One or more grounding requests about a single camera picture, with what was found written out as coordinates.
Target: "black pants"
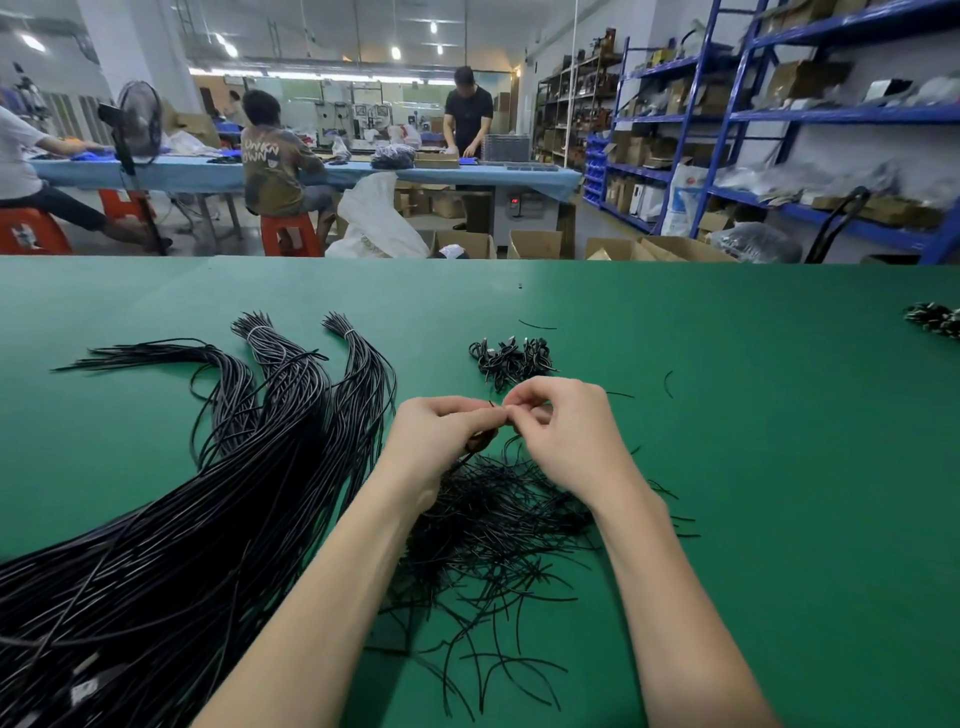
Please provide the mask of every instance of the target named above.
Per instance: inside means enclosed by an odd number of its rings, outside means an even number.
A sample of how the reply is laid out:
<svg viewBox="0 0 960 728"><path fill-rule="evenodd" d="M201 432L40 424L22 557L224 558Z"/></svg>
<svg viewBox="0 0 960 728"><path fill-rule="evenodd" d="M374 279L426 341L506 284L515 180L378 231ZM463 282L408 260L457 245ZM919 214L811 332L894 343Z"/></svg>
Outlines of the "black pants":
<svg viewBox="0 0 960 728"><path fill-rule="evenodd" d="M32 195L16 200L0 200L0 207L32 207L89 231L102 232L107 226L107 216L103 212L84 205L46 182Z"/></svg>

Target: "metal frame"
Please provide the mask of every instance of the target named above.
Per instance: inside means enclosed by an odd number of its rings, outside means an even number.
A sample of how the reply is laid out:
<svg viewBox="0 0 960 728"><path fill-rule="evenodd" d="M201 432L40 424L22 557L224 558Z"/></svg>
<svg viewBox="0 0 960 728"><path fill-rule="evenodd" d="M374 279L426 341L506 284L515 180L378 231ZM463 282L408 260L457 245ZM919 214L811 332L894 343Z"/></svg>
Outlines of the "metal frame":
<svg viewBox="0 0 960 728"><path fill-rule="evenodd" d="M709 40L712 38L716 18L721 13L736 12L738 14L747 14L750 12L734 11L721 8L722 0L714 0L710 8L709 22L707 25L707 42L704 44L704 51L696 59L680 59L671 61L654 68L643 69L625 75L621 71L621 87L624 81L631 78L648 78L660 76L664 79L678 79L689 75L690 71L694 73L694 84L690 90L690 98L696 98L695 94L698 84L704 73L712 70L722 70L725 61L718 60L712 53ZM764 12L769 0L757 0L755 15ZM786 0L779 0L778 5L785 4ZM831 17L820 20L799 28L791 28L787 31L758 36L757 30L759 21L754 20L747 30L744 38L744 51L739 57L739 64L736 68L736 76L733 82L733 91L731 99L727 105L726 113L723 117L692 117L692 104L687 104L686 113L683 115L660 116L660 117L636 117L636 118L614 118L614 127L617 121L632 121L648 124L658 123L681 123L681 134L678 139L678 154L674 159L673 169L676 169L677 163L689 134L691 123L699 121L719 121L720 131L717 135L716 145L710 158L707 179L705 180L705 189L708 194L701 195L697 205L696 213L693 217L692 230L697 230L700 220L707 208L708 197L713 195L728 200L737 201L746 205L764 207L764 203L757 200L754 195L743 192L742 190L731 190L714 185L716 174L720 167L720 159L728 141L732 142L729 164L736 164L739 154L743 147L743 142L747 139L766 138L770 140L780 140L780 150L777 155L777 163L786 161L793 149L794 142L797 139L802 124L957 124L960 125L960 104L941 105L930 107L907 107L907 108L878 108L878 107L855 107L852 109L810 109L810 110L738 110L736 108L737 99L741 98L744 90L747 75L749 71L755 70L753 82L750 87L750 97L757 96L762 88L766 74L771 67L778 63L775 53L775 47L780 44L799 45L816 48L817 52L814 58L826 58L831 50L851 47L855 45L877 44L890 40L896 40L904 37L919 36L929 33L939 33L944 30L960 27L960 0L892 0L892 2L883 5L874 6L864 11L843 15L840 17ZM627 39L627 50L647 50L629 48L629 39ZM626 69L627 52L624 53L623 70ZM617 90L616 109L620 109L621 89ZM752 121L781 121L787 122L787 128L783 137L751 137L747 136L748 127ZM620 164L607 164L607 173L604 175L602 195L585 198L592 204L610 209L604 204L607 190L607 178L610 170L626 172L639 177L659 180L669 184L672 178L672 170L669 172L637 169ZM664 208L660 214L660 220L663 220L668 204L667 196L664 196ZM786 205L778 208L784 214L796 219L804 220L812 224L821 224L828 216L828 213L814 210L802 205ZM619 215L615 210L611 210L617 217L625 219L631 225L641 229L649 230L642 221L631 216ZM661 222L655 226L652 231L660 229ZM944 261L947 256L956 248L960 247L960 199L948 211L943 225L936 231L910 231L894 228L887 228L882 225L871 223L867 220L854 220L846 230L846 234L853 235L865 240L876 242L879 245L887 246L909 253L920 253L922 264L935 264Z"/></svg>

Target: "hand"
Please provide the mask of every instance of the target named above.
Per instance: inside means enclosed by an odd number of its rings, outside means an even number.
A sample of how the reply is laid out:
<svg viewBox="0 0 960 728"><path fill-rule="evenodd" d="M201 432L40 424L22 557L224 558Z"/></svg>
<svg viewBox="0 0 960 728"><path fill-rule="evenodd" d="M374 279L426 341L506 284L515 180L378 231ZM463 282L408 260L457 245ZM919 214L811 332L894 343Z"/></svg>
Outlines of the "hand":
<svg viewBox="0 0 960 728"><path fill-rule="evenodd" d="M536 376L514 387L503 406L546 476L588 507L616 482L642 482L602 387Z"/></svg>
<svg viewBox="0 0 960 728"><path fill-rule="evenodd" d="M507 423L507 411L466 397L421 397L397 410L370 480L397 487L418 513L437 501L440 476L466 453L473 435Z"/></svg>

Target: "long work table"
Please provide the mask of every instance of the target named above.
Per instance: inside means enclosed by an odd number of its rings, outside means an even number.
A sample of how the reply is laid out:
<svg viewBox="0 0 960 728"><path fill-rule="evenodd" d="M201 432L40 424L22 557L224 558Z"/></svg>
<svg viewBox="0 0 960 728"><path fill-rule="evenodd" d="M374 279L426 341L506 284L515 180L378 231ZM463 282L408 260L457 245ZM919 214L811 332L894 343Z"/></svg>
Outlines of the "long work table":
<svg viewBox="0 0 960 728"><path fill-rule="evenodd" d="M951 266L6 256L0 558L194 472L194 367L51 373L87 347L193 336L249 360L229 325L264 311L330 356L337 380L346 350L321 326L332 310L396 367L400 400L487 399L470 344L544 336L563 376L629 395L611 397L623 438L678 497L672 513L695 519L686 554L784 725L955 726L960 344L901 311L958 305L958 292ZM576 558L586 567L557 558L552 573L578 600L528 600L520 627L523 655L568 670L543 667L561 712L497 670L475 724L452 696L446 718L427 668L367 652L342 724L644 725L610 562ZM515 626L500 626L513 644ZM415 646L458 628L435 611ZM481 633L476 651L492 652ZM476 712L469 650L449 669ZM442 667L442 651L424 659L438 654ZM546 693L532 672L514 677Z"/></svg>

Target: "worker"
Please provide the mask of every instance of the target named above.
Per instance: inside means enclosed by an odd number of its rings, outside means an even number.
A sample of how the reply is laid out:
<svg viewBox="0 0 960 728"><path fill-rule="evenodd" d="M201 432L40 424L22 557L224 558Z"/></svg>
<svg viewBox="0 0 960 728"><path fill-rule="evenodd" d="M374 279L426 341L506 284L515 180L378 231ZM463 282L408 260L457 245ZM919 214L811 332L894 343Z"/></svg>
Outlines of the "worker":
<svg viewBox="0 0 960 728"><path fill-rule="evenodd" d="M240 99L240 94L233 89L230 90L230 110L225 114L225 117L244 129L250 125L250 119L243 111L243 101Z"/></svg>
<svg viewBox="0 0 960 728"><path fill-rule="evenodd" d="M317 212L317 237L325 248L336 219L334 191L321 184L304 187L297 177L299 171L323 174L323 161L296 134L280 126L280 103L266 91L247 91L243 111L250 120L240 134L247 208L267 217ZM280 248L290 253L291 245L287 237L281 240Z"/></svg>
<svg viewBox="0 0 960 728"><path fill-rule="evenodd" d="M480 157L493 123L493 97L477 85L468 65L456 70L453 81L457 87L447 95L444 110L446 146L459 157Z"/></svg>
<svg viewBox="0 0 960 728"><path fill-rule="evenodd" d="M84 230L102 232L121 243L140 245L156 251L156 242L147 229L133 220L109 220L99 209L84 205L75 197L43 182L34 166L23 156L24 147L37 147L58 157L81 152L103 152L92 141L58 139L30 126L8 109L0 107L0 207L31 207ZM161 240L164 248L170 239Z"/></svg>
<svg viewBox="0 0 960 728"><path fill-rule="evenodd" d="M434 504L441 475L468 440L507 423L543 472L593 514L626 612L649 724L778 726L686 560L666 504L624 446L607 393L538 376L502 406L462 397L400 406L367 482L192 728L339 725L414 521ZM415 716L408 723L418 724Z"/></svg>

